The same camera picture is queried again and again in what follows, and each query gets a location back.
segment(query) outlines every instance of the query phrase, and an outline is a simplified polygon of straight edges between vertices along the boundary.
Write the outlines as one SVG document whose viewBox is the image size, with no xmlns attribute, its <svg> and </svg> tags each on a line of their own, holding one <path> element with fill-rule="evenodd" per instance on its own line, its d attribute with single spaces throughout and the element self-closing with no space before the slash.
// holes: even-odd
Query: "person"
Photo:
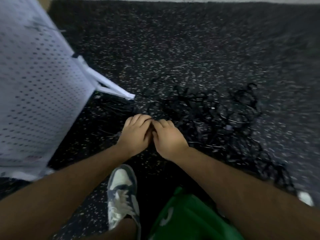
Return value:
<svg viewBox="0 0 320 240">
<path fill-rule="evenodd" d="M 317 208 L 189 147 L 173 122 L 142 114 L 126 120 L 115 145 L 4 198 L 0 238 L 49 238 L 113 171 L 107 190 L 109 231 L 84 239 L 139 239 L 136 177 L 122 164 L 152 140 L 157 152 L 189 174 L 245 239 L 320 239 Z"/>
</svg>

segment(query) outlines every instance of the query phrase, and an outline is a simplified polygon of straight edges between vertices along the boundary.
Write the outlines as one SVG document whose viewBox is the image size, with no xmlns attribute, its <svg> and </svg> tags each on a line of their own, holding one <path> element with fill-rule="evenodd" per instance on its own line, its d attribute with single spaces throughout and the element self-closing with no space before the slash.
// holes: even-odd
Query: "speckled carpet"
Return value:
<svg viewBox="0 0 320 240">
<path fill-rule="evenodd" d="M 254 126 L 255 139 L 272 158 L 286 162 L 295 186 L 319 205 L 320 6 L 56 0 L 49 15 L 89 66 L 136 94 L 140 111 L 148 102 L 143 88 L 163 72 L 176 74 L 183 86 L 225 95 L 229 88 L 256 83 L 264 113 Z M 85 127 L 92 111 L 96 107 L 89 103 L 75 126 Z M 106 147 L 103 138 L 97 143 L 97 151 Z M 50 165 L 59 169 L 89 156 L 85 140 L 76 145 L 64 141 Z M 142 153 L 129 164 L 142 192 L 146 236 L 175 187 L 194 182 L 156 154 Z M 105 191 L 102 183 L 54 239 L 105 231 Z"/>
</svg>

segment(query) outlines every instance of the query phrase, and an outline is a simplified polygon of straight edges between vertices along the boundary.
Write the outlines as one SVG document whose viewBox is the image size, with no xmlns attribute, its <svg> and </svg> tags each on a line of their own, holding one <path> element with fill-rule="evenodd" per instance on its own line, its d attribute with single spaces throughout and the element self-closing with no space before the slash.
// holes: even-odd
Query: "navy and white sneaker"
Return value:
<svg viewBox="0 0 320 240">
<path fill-rule="evenodd" d="M 137 240 L 140 240 L 137 178 L 129 165 L 122 164 L 111 173 L 107 195 L 109 230 L 114 229 L 123 218 L 130 215 L 137 224 Z"/>
</svg>

